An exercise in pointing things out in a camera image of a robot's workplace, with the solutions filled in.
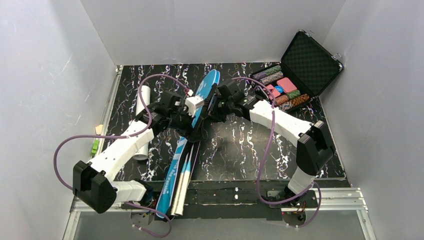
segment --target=white cylinder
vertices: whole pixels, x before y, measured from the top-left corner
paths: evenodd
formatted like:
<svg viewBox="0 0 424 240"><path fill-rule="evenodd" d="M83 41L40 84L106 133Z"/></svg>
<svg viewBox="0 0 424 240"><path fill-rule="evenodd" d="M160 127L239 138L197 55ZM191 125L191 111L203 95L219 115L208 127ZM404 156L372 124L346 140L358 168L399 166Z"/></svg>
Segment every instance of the white cylinder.
<svg viewBox="0 0 424 240"><path fill-rule="evenodd" d="M150 87L143 85L141 87L141 97L144 100L146 105L150 104ZM140 95L137 92L137 104L135 105L135 114L138 115L141 111L143 111L145 107L143 106L142 100L140 99ZM146 143L142 146L135 154L132 156L135 160L146 160L149 158L149 144Z"/></svg>

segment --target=white enclosure panel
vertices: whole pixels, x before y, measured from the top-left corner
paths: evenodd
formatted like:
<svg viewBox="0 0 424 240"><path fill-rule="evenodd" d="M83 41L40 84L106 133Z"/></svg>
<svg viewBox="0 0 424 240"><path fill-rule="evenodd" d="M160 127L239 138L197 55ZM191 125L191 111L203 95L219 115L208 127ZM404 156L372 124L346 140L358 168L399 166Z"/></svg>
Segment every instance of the white enclosure panel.
<svg viewBox="0 0 424 240"><path fill-rule="evenodd" d="M279 61L296 31L322 43L345 0L81 0L119 65Z"/></svg>
<svg viewBox="0 0 424 240"><path fill-rule="evenodd" d="M53 154L65 138L95 132L115 66L79 0L1 1L0 66L1 239L62 239L73 195ZM92 144L59 153L69 184Z"/></svg>
<svg viewBox="0 0 424 240"><path fill-rule="evenodd" d="M348 0L324 42L346 69L321 100L378 239L422 239L424 1Z"/></svg>

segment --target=black carrying case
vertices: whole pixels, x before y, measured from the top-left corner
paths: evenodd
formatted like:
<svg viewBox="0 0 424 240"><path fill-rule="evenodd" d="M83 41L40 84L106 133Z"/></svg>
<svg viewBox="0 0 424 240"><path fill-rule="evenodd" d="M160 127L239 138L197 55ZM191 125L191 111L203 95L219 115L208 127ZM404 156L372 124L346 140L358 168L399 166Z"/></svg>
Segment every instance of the black carrying case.
<svg viewBox="0 0 424 240"><path fill-rule="evenodd" d="M295 106L287 110L287 112L295 111L307 105L312 98L319 96L344 69L338 58L331 55L310 34L303 30L299 30L296 33L282 56L279 65L284 77L291 80L299 89L300 95L308 94L310 97L307 102ZM252 78L253 75L274 66L276 64L254 72L249 77ZM254 87L255 93L272 103L272 100L270 100L262 87L255 86L254 82L250 84ZM271 85L277 86L277 81L272 82Z"/></svg>

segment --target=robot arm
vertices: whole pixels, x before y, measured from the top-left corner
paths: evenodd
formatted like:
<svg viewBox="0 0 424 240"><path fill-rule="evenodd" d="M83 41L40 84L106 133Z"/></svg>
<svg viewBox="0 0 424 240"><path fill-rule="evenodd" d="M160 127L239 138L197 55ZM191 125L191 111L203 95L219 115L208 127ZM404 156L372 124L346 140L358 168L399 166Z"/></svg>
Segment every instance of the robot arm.
<svg viewBox="0 0 424 240"><path fill-rule="evenodd" d="M105 151L87 163L79 161L74 166L73 194L99 214L114 203L142 201L151 191L149 186L140 179L114 181L119 170L142 146L165 129L175 128L182 136L190 133L192 129L187 126L190 126L193 115L203 105L202 102L203 99L199 96L189 97L184 101L174 92L164 92L160 102L149 105L152 122L146 131L133 137L116 139ZM130 122L122 136L134 134L147 126L149 117L145 110L136 118L138 120Z"/></svg>
<svg viewBox="0 0 424 240"><path fill-rule="evenodd" d="M297 169L284 189L285 199L308 188L336 152L330 130L324 122L318 121L312 124L277 108L272 109L271 105L259 95L245 95L232 79L225 80L217 86L216 98L213 111L216 113L215 121L224 122L225 117L220 115L234 113L236 116L271 128L272 112L275 112L274 131L296 147Z"/></svg>

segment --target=black marble tabletop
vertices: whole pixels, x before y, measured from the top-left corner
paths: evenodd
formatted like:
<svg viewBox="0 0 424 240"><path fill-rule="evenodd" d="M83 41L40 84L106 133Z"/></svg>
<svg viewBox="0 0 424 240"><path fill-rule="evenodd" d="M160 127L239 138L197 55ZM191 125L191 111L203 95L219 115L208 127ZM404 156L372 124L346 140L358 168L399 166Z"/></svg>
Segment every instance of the black marble tabletop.
<svg viewBox="0 0 424 240"><path fill-rule="evenodd" d="M141 80L153 74L171 75L196 91L198 83L212 69L220 71L220 79L246 77L270 64L264 63L214 63L176 65L124 66L108 125L108 135L121 135L135 117L137 87ZM156 78L147 81L151 88L151 101L158 100L166 90L183 95L181 87L170 79ZM249 86L240 82L248 91ZM326 122L320 101L314 99L291 115L310 122ZM253 180L258 176L270 130L234 115L225 123L213 123L207 128L207 137L200 142L199 158L194 166L192 180ZM180 136L172 129L160 133L149 144L149 160L129 160L122 167L117 181L141 178L162 181L168 172ZM106 149L113 141L105 142ZM284 137L274 134L265 169L261 179L289 179L296 170L296 148ZM344 178L345 172L337 154L321 171L320 178Z"/></svg>

